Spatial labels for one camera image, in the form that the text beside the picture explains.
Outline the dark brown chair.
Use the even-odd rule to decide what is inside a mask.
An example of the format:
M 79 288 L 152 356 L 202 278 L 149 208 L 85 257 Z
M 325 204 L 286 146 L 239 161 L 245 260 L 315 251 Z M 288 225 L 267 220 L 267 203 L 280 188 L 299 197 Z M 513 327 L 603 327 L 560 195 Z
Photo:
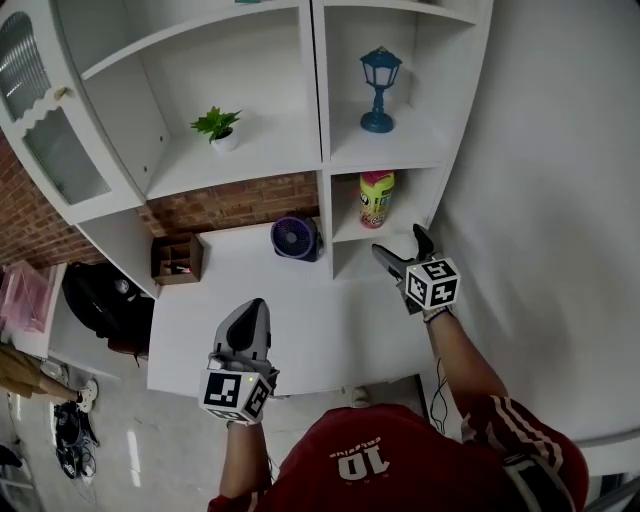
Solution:
M 107 342 L 107 346 L 111 351 L 132 356 L 137 366 L 140 366 L 140 360 L 148 359 L 149 344 L 148 338 L 110 338 Z

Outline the white desk with hutch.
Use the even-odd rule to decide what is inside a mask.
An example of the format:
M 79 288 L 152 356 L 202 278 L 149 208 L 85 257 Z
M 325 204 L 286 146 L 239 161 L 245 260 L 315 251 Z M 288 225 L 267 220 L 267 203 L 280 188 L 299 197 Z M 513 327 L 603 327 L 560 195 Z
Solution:
M 409 246 L 449 181 L 485 56 L 494 0 L 53 0 L 63 37 L 139 206 L 69 224 L 152 297 L 154 238 L 317 214 L 325 253 Z M 375 91 L 360 58 L 403 63 L 386 134 L 360 125 Z M 242 111 L 218 154 L 190 123 Z M 360 222 L 360 174 L 393 170 L 383 225 Z

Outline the purple desk fan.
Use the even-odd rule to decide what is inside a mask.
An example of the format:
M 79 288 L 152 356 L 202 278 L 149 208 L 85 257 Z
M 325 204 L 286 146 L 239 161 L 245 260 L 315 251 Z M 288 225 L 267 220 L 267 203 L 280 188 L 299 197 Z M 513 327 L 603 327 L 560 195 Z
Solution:
M 321 232 L 311 217 L 288 213 L 271 226 L 271 243 L 278 256 L 316 262 L 323 248 Z

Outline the blue lantern lamp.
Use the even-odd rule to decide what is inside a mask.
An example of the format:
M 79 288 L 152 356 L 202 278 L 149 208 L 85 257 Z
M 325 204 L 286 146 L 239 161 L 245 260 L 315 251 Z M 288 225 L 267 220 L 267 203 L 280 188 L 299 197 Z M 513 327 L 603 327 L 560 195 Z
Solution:
M 360 125 L 371 133 L 389 133 L 394 121 L 384 110 L 384 93 L 395 84 L 403 61 L 383 46 L 362 56 L 360 61 L 365 81 L 375 91 L 372 109 L 362 115 Z

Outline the black framed glass door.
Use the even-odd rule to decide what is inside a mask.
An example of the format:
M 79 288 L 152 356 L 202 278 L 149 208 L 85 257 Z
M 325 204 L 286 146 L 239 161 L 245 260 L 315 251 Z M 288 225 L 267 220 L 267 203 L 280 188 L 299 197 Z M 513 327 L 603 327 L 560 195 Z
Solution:
M 590 503 L 585 512 L 640 512 L 640 474 L 625 483 L 620 478 L 620 475 L 604 477 L 604 487 L 607 481 L 617 483 L 618 486 Z

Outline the black backpack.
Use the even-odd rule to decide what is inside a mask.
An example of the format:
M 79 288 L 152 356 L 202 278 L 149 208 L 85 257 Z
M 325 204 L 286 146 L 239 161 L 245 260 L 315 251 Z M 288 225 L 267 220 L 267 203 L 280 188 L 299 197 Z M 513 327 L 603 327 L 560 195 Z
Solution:
M 155 300 L 112 264 L 70 264 L 62 290 L 71 312 L 106 343 L 110 338 L 150 342 Z

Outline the person's left forearm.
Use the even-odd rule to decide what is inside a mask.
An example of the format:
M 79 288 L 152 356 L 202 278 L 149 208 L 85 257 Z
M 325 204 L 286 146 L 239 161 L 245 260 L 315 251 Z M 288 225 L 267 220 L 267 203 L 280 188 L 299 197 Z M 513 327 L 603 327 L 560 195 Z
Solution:
M 219 492 L 233 499 L 264 490 L 271 482 L 270 462 L 260 423 L 230 423 Z

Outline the yellow can with pink lid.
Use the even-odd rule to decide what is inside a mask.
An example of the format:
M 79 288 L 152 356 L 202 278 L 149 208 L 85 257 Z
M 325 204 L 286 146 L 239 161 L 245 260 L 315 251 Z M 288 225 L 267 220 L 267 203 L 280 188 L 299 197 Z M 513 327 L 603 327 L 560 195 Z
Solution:
M 360 222 L 364 227 L 377 229 L 383 225 L 394 186 L 393 170 L 360 174 Z

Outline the person's red shirt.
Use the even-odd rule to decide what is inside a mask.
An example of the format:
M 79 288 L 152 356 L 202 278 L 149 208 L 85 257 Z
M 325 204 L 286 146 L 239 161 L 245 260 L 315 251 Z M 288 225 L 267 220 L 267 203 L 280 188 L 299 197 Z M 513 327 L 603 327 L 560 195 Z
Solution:
M 462 439 L 400 405 L 325 413 L 271 485 L 207 512 L 583 512 L 580 450 L 509 398 L 476 398 Z

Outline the white arched glass cabinet door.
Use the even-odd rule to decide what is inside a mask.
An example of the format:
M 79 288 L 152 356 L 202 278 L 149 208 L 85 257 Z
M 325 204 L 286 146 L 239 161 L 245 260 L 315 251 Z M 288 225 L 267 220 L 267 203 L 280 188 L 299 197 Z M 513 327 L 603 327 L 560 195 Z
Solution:
M 0 130 L 67 223 L 141 204 L 75 69 L 53 0 L 0 1 Z

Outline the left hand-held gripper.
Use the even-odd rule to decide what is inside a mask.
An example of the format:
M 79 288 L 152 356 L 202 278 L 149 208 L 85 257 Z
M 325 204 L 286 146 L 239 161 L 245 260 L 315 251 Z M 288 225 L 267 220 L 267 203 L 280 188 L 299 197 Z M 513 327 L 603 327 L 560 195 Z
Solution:
M 200 376 L 199 407 L 215 418 L 255 425 L 276 388 L 280 371 L 266 360 L 271 347 L 267 303 L 256 298 L 234 309 L 219 325 L 215 353 Z M 246 353 L 250 358 L 236 353 Z

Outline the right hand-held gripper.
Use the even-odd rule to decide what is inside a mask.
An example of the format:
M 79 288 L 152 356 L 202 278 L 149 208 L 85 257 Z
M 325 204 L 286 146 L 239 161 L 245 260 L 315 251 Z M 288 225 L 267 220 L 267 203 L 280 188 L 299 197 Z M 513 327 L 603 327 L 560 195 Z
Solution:
M 417 223 L 412 226 L 417 242 L 417 261 L 403 259 L 386 247 L 373 244 L 374 259 L 397 281 L 404 280 L 404 302 L 410 315 L 453 305 L 460 289 L 460 273 L 451 258 L 429 260 L 435 252 L 428 230 Z

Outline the small potted green plant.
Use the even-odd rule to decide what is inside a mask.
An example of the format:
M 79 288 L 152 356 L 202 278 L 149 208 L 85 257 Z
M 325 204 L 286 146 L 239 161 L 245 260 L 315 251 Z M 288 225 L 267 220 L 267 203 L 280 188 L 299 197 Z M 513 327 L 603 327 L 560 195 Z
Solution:
M 242 111 L 222 112 L 213 106 L 206 114 L 190 123 L 198 134 L 205 135 L 209 145 L 218 153 L 233 151 L 238 145 L 238 135 L 234 124 L 240 120 Z

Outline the brown wooden organizer box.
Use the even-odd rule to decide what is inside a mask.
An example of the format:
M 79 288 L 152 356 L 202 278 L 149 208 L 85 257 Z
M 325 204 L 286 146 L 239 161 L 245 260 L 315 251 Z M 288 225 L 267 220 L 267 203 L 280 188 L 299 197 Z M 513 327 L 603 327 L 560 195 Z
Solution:
M 160 286 L 198 283 L 203 246 L 193 233 L 156 238 L 151 247 L 151 277 Z

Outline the person's right forearm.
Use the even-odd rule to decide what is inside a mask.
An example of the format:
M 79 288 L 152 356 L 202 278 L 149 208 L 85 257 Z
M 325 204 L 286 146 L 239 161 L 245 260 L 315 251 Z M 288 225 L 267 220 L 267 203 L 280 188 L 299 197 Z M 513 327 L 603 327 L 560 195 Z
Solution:
M 482 397 L 508 396 L 500 377 L 469 339 L 459 320 L 448 309 L 440 308 L 425 313 L 423 320 L 462 417 L 465 417 Z

